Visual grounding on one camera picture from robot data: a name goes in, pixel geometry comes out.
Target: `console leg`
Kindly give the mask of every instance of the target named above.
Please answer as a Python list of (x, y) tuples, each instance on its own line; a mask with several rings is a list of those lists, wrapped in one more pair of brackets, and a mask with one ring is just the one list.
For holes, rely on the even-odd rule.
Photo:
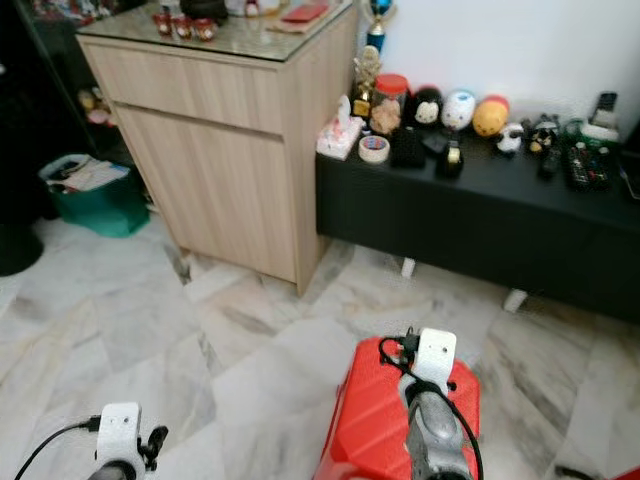
[(524, 302), (528, 296), (529, 294), (527, 292), (513, 288), (504, 300), (502, 308), (507, 312), (516, 313), (520, 308), (520, 305), (522, 305), (522, 302)]
[(404, 262), (402, 262), (402, 276), (404, 278), (411, 278), (414, 268), (416, 268), (416, 261), (412, 258), (405, 257)]

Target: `orange jar lid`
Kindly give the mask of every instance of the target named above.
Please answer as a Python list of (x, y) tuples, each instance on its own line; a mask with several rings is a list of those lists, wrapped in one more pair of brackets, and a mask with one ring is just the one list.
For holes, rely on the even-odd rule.
[(376, 77), (376, 89), (387, 95), (399, 95), (409, 89), (409, 82), (402, 75), (384, 73)]

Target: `cabinet door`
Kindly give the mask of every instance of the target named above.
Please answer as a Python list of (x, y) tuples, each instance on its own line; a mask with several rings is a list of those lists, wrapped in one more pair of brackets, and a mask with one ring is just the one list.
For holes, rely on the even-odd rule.
[(281, 141), (128, 107), (117, 113), (180, 246), (295, 281)]

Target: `yellow plush toy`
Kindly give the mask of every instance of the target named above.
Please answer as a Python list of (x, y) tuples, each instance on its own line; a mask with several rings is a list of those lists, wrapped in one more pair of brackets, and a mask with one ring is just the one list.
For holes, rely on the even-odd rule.
[(473, 129), (481, 137), (492, 137), (500, 132), (509, 117), (509, 102), (500, 95), (489, 95), (473, 114)]

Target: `marble floor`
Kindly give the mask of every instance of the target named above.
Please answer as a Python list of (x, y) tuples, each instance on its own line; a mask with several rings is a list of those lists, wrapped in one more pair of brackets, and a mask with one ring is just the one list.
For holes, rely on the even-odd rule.
[[(640, 463), (640, 329), (334, 242), (302, 298), (293, 286), (177, 259), (154, 218), (106, 239), (61, 221), (43, 257), (0, 279), (0, 479), (104, 404), (138, 401), (142, 433), (170, 434), (156, 477), (310, 479), (356, 343), (430, 326), (458, 336), (483, 385), (490, 480), (550, 479), (562, 462), (612, 478)], [(23, 477), (84, 480), (95, 435), (69, 433)]]

